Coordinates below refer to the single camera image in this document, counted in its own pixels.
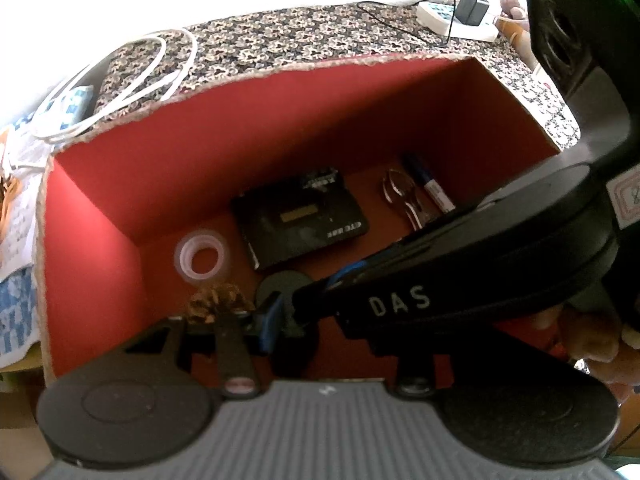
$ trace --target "red and white sticker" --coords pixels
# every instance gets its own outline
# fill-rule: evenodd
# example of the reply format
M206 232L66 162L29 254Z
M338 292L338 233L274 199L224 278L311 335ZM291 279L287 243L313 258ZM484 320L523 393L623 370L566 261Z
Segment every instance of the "red and white sticker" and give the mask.
M640 220L640 164L607 182L621 229Z

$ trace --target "white power strip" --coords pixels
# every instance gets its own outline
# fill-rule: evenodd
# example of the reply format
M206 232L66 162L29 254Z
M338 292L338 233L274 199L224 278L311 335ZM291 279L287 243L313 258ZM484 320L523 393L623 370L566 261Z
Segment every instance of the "white power strip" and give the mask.
M453 6L421 2L418 4L415 13L418 23L422 26L441 36L446 36L449 33ZM497 36L498 29L495 28L493 17L490 14L486 14L482 19L482 23L477 27L463 25L455 18L451 27L452 38L493 42Z

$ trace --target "clear tape roll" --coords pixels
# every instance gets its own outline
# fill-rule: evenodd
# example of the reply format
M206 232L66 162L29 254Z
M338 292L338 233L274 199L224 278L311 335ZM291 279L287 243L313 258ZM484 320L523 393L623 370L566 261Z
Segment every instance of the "clear tape roll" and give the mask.
M193 257L203 249L214 249L218 260L207 272L193 270ZM199 229L183 237L175 247L175 270L183 280L192 285L203 285L207 282L222 282L229 272L229 250L224 237L210 229Z

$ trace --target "black power adapter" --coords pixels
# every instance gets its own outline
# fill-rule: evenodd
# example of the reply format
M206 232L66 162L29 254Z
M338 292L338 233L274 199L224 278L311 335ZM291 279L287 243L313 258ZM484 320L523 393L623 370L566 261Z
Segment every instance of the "black power adapter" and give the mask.
M489 8L487 0L460 0L456 5L455 17L464 25L477 27Z

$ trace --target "gray ribbed surface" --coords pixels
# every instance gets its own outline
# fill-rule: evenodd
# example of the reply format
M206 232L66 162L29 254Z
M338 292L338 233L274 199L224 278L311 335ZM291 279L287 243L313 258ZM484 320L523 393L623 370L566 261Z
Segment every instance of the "gray ribbed surface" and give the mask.
M192 446L125 472L55 462L46 480L618 480L592 461L556 471L491 462L463 447L426 403L381 383L277 381L258 399L227 402Z

